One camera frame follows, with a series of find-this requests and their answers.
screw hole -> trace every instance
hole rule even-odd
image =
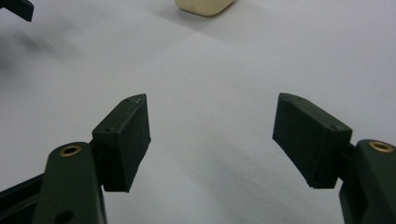
[[[382,142],[370,142],[369,145],[371,148],[373,148],[377,151],[380,151],[380,152],[390,153],[395,150],[392,146],[382,143]]]
[[[73,212],[70,210],[64,211],[55,218],[55,223],[57,224],[64,224],[69,222],[73,218]]]
[[[78,154],[81,151],[80,146],[70,146],[70,147],[65,147],[64,149],[61,150],[59,153],[62,157],[69,157]]]

white surface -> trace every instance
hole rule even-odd
[[[210,19],[173,0],[33,3],[32,23],[0,10],[0,189],[142,92],[152,143],[131,192],[105,194],[109,223],[343,223],[338,189],[310,189],[271,139],[281,91],[354,144],[395,143],[392,0],[238,0]]]

beige object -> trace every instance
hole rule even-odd
[[[175,0],[181,9],[201,16],[214,16],[232,2],[233,0]]]

dark green plastic part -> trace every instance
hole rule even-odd
[[[35,6],[27,0],[0,0],[0,8],[6,8],[26,21],[32,21]]]
[[[279,94],[273,138],[310,187],[334,188],[340,150],[348,147],[351,135],[343,122],[304,98]]]
[[[370,146],[376,140],[361,140],[354,155],[356,171],[368,202],[361,224],[396,223],[396,147],[382,152]]]
[[[67,150],[77,153],[62,156]],[[49,154],[33,224],[53,223],[106,223],[102,190],[87,143],[67,144]]]
[[[146,94],[121,101],[92,136],[105,190],[128,192],[150,143]]]

